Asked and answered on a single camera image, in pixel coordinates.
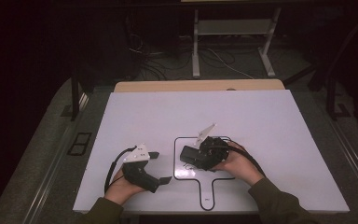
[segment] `person's right hand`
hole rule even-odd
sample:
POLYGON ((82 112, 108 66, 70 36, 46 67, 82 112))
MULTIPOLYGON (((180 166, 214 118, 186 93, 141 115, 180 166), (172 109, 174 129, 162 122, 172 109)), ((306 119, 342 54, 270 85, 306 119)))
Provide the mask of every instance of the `person's right hand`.
MULTIPOLYGON (((245 148, 234 142, 227 143, 232 147, 245 151, 245 148)), ((235 151, 229 151, 227 159, 217 164, 213 169, 227 171, 234 177, 245 181, 250 186, 264 178, 248 159, 235 151)))

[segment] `floor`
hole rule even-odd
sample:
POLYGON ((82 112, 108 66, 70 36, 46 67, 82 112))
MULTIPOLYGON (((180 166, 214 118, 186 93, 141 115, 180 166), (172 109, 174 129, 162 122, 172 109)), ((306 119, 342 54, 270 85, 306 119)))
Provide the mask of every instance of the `floor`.
MULTIPOLYGON (((149 47, 139 76, 134 80, 192 79, 191 40, 181 37, 175 54, 149 47)), ((262 39, 224 36, 200 40, 200 79, 269 78, 258 57, 262 39)), ((290 39, 273 42, 268 53, 276 78, 285 80, 310 65, 290 39)), ((358 128, 351 115, 332 121, 324 110, 325 88, 309 91, 311 74, 288 85, 351 211, 315 215, 322 223, 358 223, 358 128), (346 152, 353 149, 355 155, 346 152)), ((95 135, 82 157, 66 155, 76 133, 97 133, 104 105, 112 87, 96 87, 75 121, 70 118, 70 80, 62 83, 41 120, 34 137, 0 200, 0 223, 71 223, 80 215, 72 211, 76 191, 92 149, 95 135)), ((352 113, 351 97, 338 87, 337 102, 352 113)), ((258 216, 145 216, 140 223, 260 223, 258 216)))

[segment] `sleeve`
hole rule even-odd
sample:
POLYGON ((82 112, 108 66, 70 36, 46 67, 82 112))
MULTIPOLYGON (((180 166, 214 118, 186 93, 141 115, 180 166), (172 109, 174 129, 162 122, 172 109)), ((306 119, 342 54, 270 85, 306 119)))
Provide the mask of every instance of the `sleeve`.
POLYGON ((123 207, 119 204, 99 198, 91 210, 76 221, 76 224, 116 224, 122 212, 123 207))
POLYGON ((267 178, 255 183, 249 193, 257 203, 263 224, 319 223, 300 206, 297 197, 280 191, 267 178))

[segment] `white table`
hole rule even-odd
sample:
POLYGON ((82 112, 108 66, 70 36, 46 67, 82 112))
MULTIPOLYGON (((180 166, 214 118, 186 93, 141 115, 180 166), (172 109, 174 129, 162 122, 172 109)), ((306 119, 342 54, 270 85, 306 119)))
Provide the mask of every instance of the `white table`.
MULTIPOLYGON (((212 83, 220 84, 224 90, 243 81, 257 82, 212 83)), ((188 81, 187 86, 195 82, 188 81)), ((349 211, 291 92, 277 89, 280 90, 196 91, 193 88, 193 91, 113 92, 74 210, 87 212, 103 196, 110 163, 123 149, 146 143, 150 151, 160 153, 157 160, 147 164, 146 171, 154 177, 170 176, 174 170, 175 139, 195 137, 203 128, 217 123, 213 135, 228 136, 244 145, 268 178, 281 190, 296 195, 305 209, 323 213, 349 211)), ((132 197, 125 204, 125 212, 129 215, 256 213, 256 204, 247 189, 240 180, 214 181, 214 207, 205 212, 200 206, 199 183, 173 178, 155 194, 143 192, 132 197)))

